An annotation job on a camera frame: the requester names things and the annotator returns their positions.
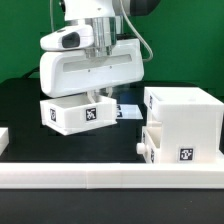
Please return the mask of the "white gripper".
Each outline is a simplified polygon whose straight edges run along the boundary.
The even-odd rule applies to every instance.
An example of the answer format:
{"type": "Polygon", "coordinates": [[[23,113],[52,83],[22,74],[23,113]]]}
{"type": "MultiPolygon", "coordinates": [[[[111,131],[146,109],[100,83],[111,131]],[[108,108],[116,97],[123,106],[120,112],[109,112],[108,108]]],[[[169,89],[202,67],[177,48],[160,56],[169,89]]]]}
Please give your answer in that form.
{"type": "MultiPolygon", "coordinates": [[[[112,97],[113,88],[140,81],[144,75],[138,39],[119,40],[110,56],[87,58],[84,50],[46,52],[40,60],[42,91],[51,98],[105,89],[112,97]]],[[[92,92],[87,92],[96,103],[92,92]]]]}

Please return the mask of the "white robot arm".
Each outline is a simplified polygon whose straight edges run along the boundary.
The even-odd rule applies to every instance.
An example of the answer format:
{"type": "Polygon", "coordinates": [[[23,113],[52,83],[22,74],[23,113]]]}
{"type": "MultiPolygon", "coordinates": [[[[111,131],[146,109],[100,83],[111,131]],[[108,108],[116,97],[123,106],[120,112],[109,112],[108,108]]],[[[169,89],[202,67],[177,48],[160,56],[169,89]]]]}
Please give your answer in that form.
{"type": "Polygon", "coordinates": [[[42,91],[63,97],[139,81],[140,35],[127,37],[130,16],[147,16],[161,0],[61,0],[66,26],[40,40],[42,91]]]}

